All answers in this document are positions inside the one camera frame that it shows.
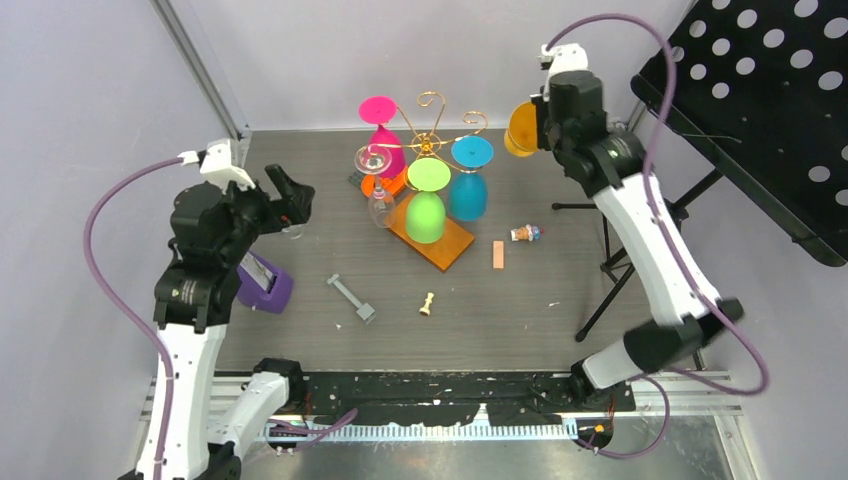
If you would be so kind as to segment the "yellow plastic wine glass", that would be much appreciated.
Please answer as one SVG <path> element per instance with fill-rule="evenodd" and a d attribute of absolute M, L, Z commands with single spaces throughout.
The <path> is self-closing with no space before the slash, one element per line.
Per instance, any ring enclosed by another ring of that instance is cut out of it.
<path fill-rule="evenodd" d="M 517 106 L 503 135 L 506 150 L 513 156 L 526 158 L 539 150 L 536 107 L 530 102 Z"/>

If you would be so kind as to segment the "clear stemmed wine glass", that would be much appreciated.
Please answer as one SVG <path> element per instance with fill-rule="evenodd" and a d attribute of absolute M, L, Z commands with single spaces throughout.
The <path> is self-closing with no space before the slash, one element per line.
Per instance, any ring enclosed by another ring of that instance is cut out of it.
<path fill-rule="evenodd" d="M 372 179 L 372 190 L 368 199 L 370 216 L 376 226 L 384 229 L 395 221 L 396 202 L 393 195 L 383 186 L 381 175 L 392 163 L 391 152 L 383 146 L 370 143 L 361 147 L 354 156 L 354 165 L 359 172 Z"/>

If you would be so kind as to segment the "blue plastic wine glass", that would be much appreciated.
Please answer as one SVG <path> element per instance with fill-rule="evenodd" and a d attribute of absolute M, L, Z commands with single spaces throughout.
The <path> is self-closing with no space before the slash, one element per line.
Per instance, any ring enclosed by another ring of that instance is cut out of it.
<path fill-rule="evenodd" d="M 479 220 L 486 212 L 488 189 L 480 170 L 494 157 L 491 143 L 476 135 L 458 140 L 451 154 L 461 172 L 449 188 L 449 210 L 454 219 L 462 222 Z"/>

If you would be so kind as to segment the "pink plastic wine glass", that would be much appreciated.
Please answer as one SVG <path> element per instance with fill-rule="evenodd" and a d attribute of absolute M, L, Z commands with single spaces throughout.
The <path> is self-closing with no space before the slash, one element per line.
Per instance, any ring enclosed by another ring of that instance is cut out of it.
<path fill-rule="evenodd" d="M 391 155 L 389 167 L 382 176 L 396 178 L 406 167 L 406 159 L 400 139 L 387 127 L 398 113 L 395 101 L 387 96 L 372 96 L 360 104 L 358 112 L 362 121 L 377 126 L 370 143 L 381 144 Z"/>

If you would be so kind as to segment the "green plastic wine glass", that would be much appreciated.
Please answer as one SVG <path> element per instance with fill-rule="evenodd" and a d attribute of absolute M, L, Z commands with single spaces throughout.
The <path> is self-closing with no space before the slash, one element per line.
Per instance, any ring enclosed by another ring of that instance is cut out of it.
<path fill-rule="evenodd" d="M 438 192 L 450 180 L 450 168 L 435 157 L 419 158 L 408 167 L 407 181 L 416 193 L 407 206 L 405 229 L 414 242 L 432 244 L 442 238 L 447 214 Z"/>

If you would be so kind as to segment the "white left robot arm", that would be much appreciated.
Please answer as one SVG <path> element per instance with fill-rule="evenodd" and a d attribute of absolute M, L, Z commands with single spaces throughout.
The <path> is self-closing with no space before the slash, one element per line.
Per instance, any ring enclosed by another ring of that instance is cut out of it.
<path fill-rule="evenodd" d="M 223 417 L 208 423 L 240 263 L 260 235 L 289 226 L 289 207 L 307 207 L 314 197 L 313 188 L 280 166 L 266 171 L 281 198 L 271 199 L 239 167 L 205 164 L 203 183 L 174 200 L 172 259 L 154 288 L 154 338 L 165 353 L 147 440 L 128 479 L 238 479 L 245 452 L 267 421 L 305 405 L 300 363 L 264 358 Z"/>

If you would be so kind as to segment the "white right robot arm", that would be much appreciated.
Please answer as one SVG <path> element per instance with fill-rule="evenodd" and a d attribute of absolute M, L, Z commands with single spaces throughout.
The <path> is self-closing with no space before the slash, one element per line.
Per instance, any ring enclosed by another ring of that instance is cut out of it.
<path fill-rule="evenodd" d="M 547 82 L 539 137 L 566 177 L 577 182 L 618 235 L 646 292 L 651 319 L 603 350 L 573 364 L 569 397 L 596 410 L 611 387 L 652 374 L 707 346 L 738 321 L 740 302 L 722 298 L 688 252 L 652 172 L 631 132 L 611 132 L 602 82 L 587 70 L 560 72 Z"/>

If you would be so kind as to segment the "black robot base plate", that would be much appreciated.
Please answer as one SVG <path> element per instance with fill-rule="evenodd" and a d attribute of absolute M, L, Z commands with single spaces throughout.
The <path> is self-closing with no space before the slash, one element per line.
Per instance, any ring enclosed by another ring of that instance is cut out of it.
<path fill-rule="evenodd" d="M 350 410 L 357 426 L 470 424 L 485 410 L 495 426 L 553 425 L 561 414 L 635 411 L 620 384 L 580 400 L 568 373 L 554 371 L 313 371 L 296 383 L 281 414 L 333 423 Z"/>

